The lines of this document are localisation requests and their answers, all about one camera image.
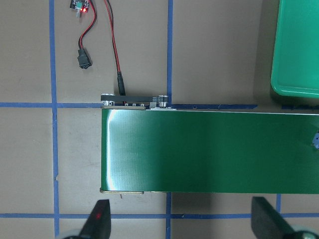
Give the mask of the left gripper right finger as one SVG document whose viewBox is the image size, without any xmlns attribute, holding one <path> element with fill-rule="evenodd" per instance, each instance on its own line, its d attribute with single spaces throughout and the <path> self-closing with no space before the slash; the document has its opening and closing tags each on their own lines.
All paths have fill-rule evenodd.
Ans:
<svg viewBox="0 0 319 239">
<path fill-rule="evenodd" d="M 298 234 L 264 197 L 253 197 L 251 229 L 257 239 L 294 239 Z"/>
</svg>

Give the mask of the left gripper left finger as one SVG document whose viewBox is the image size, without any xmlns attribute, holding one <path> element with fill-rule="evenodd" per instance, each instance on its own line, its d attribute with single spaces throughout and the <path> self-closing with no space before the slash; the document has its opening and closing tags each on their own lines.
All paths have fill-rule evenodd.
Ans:
<svg viewBox="0 0 319 239">
<path fill-rule="evenodd" d="M 80 231 L 81 239 L 109 239 L 111 235 L 110 201 L 98 200 Z"/>
</svg>

